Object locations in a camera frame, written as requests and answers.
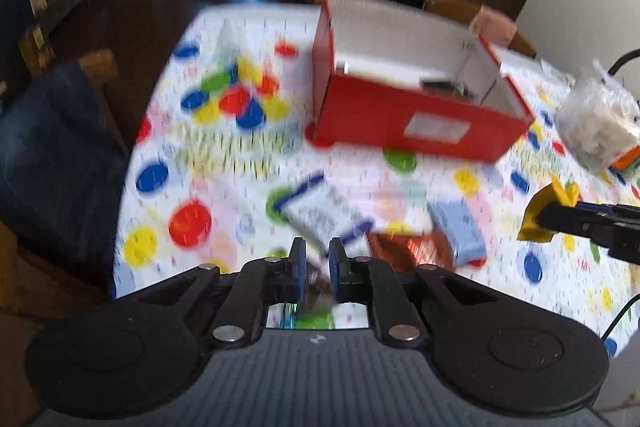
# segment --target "polka dot tablecloth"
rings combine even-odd
[[[314,147],[304,128],[312,111],[317,21],[315,7],[230,7],[202,12],[187,29],[130,160],[116,238],[116,295],[201,263],[232,272],[251,259],[286,256],[298,234],[273,203],[324,171],[377,230],[431,230],[428,201],[463,199],[488,256],[459,273],[602,333],[634,293],[629,265],[583,238],[558,234],[546,245],[516,240],[526,204],[552,174],[577,182],[584,201],[640,204],[635,181],[610,172],[592,176],[565,152],[553,119],[566,88],[535,63],[501,53],[503,69],[538,118],[496,165]],[[637,329],[632,310],[607,341],[611,356]]]

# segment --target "red dot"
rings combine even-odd
[[[251,100],[251,95],[242,86],[232,87],[225,96],[220,99],[218,107],[220,111],[231,116],[241,116],[246,111]]]
[[[179,247],[201,245],[211,231],[211,214],[203,204],[192,201],[176,210],[169,222],[169,235]]]
[[[474,261],[469,261],[469,264],[474,268],[481,268],[486,264],[486,257],[482,257],[482,259],[476,259]]]
[[[142,123],[140,124],[140,129],[138,130],[138,137],[136,138],[136,143],[143,142],[149,135],[151,134],[151,122],[147,117],[144,118]]]
[[[262,76],[262,83],[258,86],[258,92],[264,96],[273,96],[280,90],[280,84],[270,74]]]
[[[560,142],[554,142],[553,143],[553,148],[554,151],[556,151],[556,153],[558,153],[558,155],[560,156],[564,156],[564,147],[562,147],[562,144]]]
[[[298,56],[298,47],[287,43],[287,41],[280,41],[275,45],[273,49],[274,53],[278,57],[283,58],[295,58]]]
[[[305,127],[305,138],[306,140],[313,145],[316,149],[327,149],[329,147],[333,147],[335,142],[331,140],[322,140],[316,139],[314,136],[316,134],[316,124],[310,123]]]

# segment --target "green dot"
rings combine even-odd
[[[217,93],[226,89],[231,83],[231,75],[228,71],[213,73],[205,76],[200,84],[200,90],[203,92]]]
[[[281,187],[276,188],[269,196],[267,197],[267,204],[264,207],[264,211],[267,213],[267,217],[271,220],[275,225],[288,225],[289,221],[286,217],[284,217],[281,213],[277,212],[273,205],[276,201],[281,200],[285,196],[289,196],[293,190],[290,187]]]
[[[402,174],[411,174],[418,166],[418,159],[412,152],[385,149],[383,154],[389,167]]]
[[[267,257],[280,257],[281,259],[284,259],[285,257],[288,257],[289,253],[287,253],[287,251],[284,248],[275,248],[274,250],[271,250],[268,254]]]
[[[600,264],[600,248],[595,243],[590,243],[591,255],[596,264]]]

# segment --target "red box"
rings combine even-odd
[[[381,0],[325,0],[313,47],[318,144],[346,142],[496,162],[534,117],[490,45]],[[424,89],[464,84],[472,100]]]

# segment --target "black cable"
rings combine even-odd
[[[607,331],[605,331],[601,336],[602,341],[607,340],[607,337],[611,334],[611,331],[613,331],[613,328],[615,328],[616,325],[620,322],[620,319],[624,317],[628,309],[631,308],[631,306],[633,306],[639,300],[640,300],[640,293],[629,299],[629,302],[622,307],[622,309],[620,310],[620,313],[616,315],[616,318],[613,319],[613,322],[607,328]]]

